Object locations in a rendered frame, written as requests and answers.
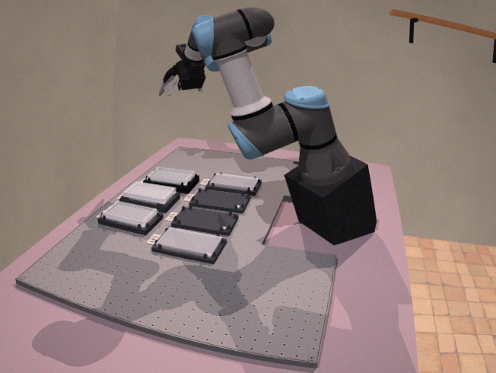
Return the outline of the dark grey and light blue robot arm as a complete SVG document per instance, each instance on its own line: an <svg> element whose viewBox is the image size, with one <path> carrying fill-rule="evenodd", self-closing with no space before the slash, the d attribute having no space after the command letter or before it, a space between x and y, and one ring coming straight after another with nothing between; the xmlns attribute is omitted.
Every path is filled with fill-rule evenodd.
<svg viewBox="0 0 496 373"><path fill-rule="evenodd" d="M325 92L312 86L294 88L275 106L262 94L247 53L271 44L274 25L271 14L261 8L200 16L187 44L176 45L176 52L186 62L185 48L187 58L203 59L209 71L220 70L234 105L228 128L246 159L299 141L302 181L316 187L337 183L351 171L351 159L336 135Z"/></svg>

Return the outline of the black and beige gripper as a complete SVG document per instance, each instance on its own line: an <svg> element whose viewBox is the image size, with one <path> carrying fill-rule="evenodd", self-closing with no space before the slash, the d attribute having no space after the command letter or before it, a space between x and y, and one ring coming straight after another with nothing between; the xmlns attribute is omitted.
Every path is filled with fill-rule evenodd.
<svg viewBox="0 0 496 373"><path fill-rule="evenodd" d="M177 77L176 75L179 75L179 82L178 82L178 89L182 90L189 90L189 89L196 89L198 88L199 91L202 91L202 86L205 81L205 63L202 60L195 61L191 60L186 57L185 53L185 48L183 50L183 59L186 62L183 62L180 60L176 65L174 65L172 68L170 68L167 73L164 76L160 91L159 91L159 96L161 96L164 91L166 91L167 96L170 96L173 92L173 86L177 82ZM203 68L203 69L199 69ZM192 71L193 70L193 71ZM198 72L197 72L198 70ZM200 71L201 70L201 71ZM192 71L192 73L191 73ZM181 84L180 84L181 83ZM181 87L182 86L182 87ZM200 90L201 88L201 90Z"/></svg>

